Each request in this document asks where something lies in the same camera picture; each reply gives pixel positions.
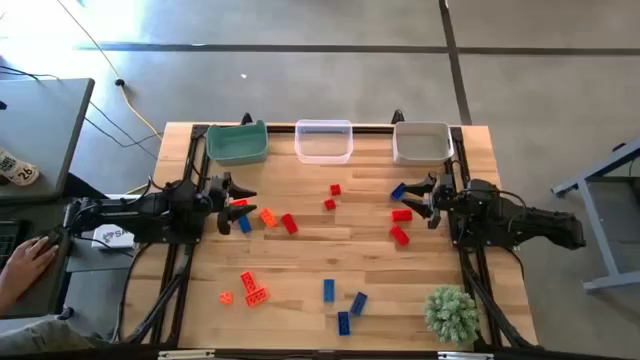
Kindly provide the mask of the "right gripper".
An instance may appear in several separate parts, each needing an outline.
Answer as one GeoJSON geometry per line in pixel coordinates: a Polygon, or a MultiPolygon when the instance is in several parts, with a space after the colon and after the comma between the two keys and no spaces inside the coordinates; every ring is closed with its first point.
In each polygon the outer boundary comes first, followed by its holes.
{"type": "Polygon", "coordinates": [[[416,212],[423,219],[428,218],[428,228],[436,229],[441,221],[441,212],[450,208],[453,198],[453,180],[449,174],[443,175],[435,182],[432,178],[425,178],[415,184],[406,184],[404,192],[416,196],[430,193],[429,204],[423,199],[403,198],[401,202],[416,212]]]}

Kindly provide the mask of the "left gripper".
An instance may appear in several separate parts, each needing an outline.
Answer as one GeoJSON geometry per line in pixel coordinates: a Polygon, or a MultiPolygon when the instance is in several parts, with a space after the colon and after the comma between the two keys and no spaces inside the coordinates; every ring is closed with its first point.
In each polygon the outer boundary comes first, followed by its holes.
{"type": "Polygon", "coordinates": [[[245,189],[232,183],[230,172],[222,175],[214,175],[210,179],[209,199],[212,203],[211,212],[217,215],[216,225],[218,232],[222,235],[229,235],[231,225],[229,221],[237,221],[257,209],[256,205],[229,205],[228,198],[241,200],[256,196],[255,191],[245,189]]]}

